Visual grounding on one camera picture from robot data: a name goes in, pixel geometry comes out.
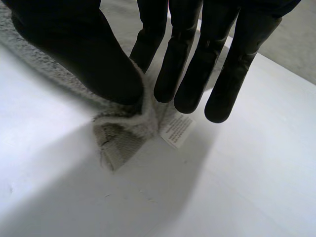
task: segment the white surface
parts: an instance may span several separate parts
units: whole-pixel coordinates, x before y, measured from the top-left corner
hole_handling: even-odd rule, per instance
[[[0,47],[0,236],[315,237],[316,87],[258,55],[231,117],[102,168],[95,108]]]

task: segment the gloved hand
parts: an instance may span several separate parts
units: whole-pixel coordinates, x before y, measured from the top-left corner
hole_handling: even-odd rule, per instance
[[[178,111],[192,113],[199,104],[230,28],[238,16],[232,46],[205,107],[207,119],[216,123],[224,122],[229,117],[259,47],[281,22],[281,18],[240,8],[235,3],[222,2],[203,1],[197,49],[176,92],[194,40],[202,1],[169,0],[172,36],[154,90],[159,102],[167,103],[174,98]],[[138,5],[144,27],[130,57],[145,72],[164,35],[167,0],[138,0]]]

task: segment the gray fleece fabric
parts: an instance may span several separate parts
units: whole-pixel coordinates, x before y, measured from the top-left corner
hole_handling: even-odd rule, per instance
[[[102,106],[102,111],[92,121],[93,132],[102,159],[112,170],[120,168],[146,140],[155,137],[175,113],[173,103],[156,102],[152,93],[154,77],[150,73],[145,77],[140,70],[145,91],[141,108],[122,106],[93,94],[74,75],[30,45],[15,31],[11,12],[1,1],[0,42],[45,78]]]

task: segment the care label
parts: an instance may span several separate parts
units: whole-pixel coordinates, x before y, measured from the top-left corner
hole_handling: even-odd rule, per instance
[[[196,123],[189,116],[177,113],[160,135],[168,144],[178,149],[188,138]]]

